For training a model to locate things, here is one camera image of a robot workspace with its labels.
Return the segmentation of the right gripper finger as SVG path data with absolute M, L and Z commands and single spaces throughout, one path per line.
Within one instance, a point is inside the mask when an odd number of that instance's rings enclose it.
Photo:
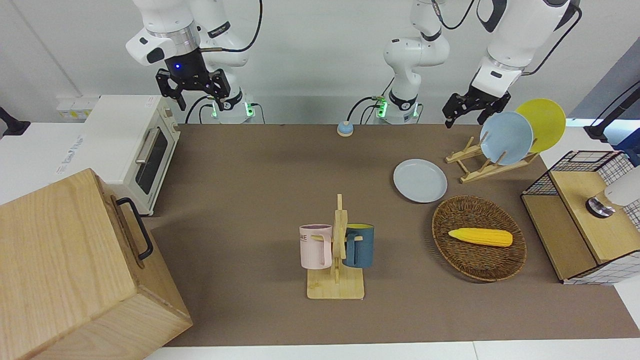
M 221 111 L 225 110 L 224 103 L 231 95 L 231 85 L 224 70 L 210 72 L 209 80 L 205 84 L 205 93 L 213 97 Z
M 170 98 L 171 100 L 176 101 L 181 111 L 185 111 L 186 102 L 183 96 L 183 91 L 185 87 L 182 84 L 181 80 L 178 80 L 175 86 L 170 84 L 171 81 L 174 81 L 173 75 L 171 75 L 170 71 L 167 69 L 158 69 L 155 75 L 155 79 L 158 85 L 158 89 L 160 94 L 165 98 Z

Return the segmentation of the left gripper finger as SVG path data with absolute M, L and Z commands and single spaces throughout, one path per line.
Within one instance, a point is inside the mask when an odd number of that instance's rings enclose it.
M 484 125 L 489 117 L 493 116 L 494 114 L 501 113 L 505 109 L 511 98 L 512 96 L 510 95 L 503 95 L 498 100 L 487 104 L 481 112 L 481 125 Z
M 445 117 L 445 127 L 451 129 L 461 116 L 475 110 L 475 100 L 467 95 L 452 94 L 442 107 Z

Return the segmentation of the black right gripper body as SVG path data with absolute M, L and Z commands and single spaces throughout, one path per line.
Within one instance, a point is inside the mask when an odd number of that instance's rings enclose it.
M 176 91 L 178 88 L 186 91 L 210 91 L 210 73 L 206 67 L 201 50 L 196 48 L 187 54 L 175 55 L 166 59 L 167 70 Z

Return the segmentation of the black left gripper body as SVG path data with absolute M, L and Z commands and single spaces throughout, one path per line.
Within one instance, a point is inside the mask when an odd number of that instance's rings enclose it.
M 483 91 L 482 89 L 478 89 L 475 86 L 469 86 L 468 91 L 465 95 L 467 95 L 469 98 L 473 98 L 473 100 L 475 101 L 476 109 L 484 109 L 487 106 L 487 104 L 490 104 L 495 100 L 498 100 L 504 95 L 511 95 L 511 94 L 509 91 L 506 91 L 502 96 L 496 96 L 486 91 Z

